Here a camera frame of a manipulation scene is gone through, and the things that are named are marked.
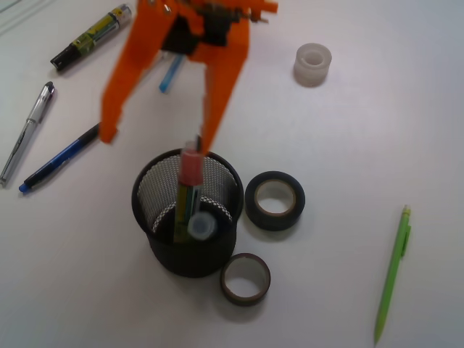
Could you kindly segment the orange 3D-printed gripper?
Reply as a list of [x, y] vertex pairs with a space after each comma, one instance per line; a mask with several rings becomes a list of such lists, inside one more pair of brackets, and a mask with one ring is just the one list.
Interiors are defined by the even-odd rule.
[[101, 97], [99, 136], [111, 143], [123, 105], [161, 49], [206, 64], [202, 151], [215, 139], [249, 51], [249, 24], [267, 23], [277, 1], [139, 1]]

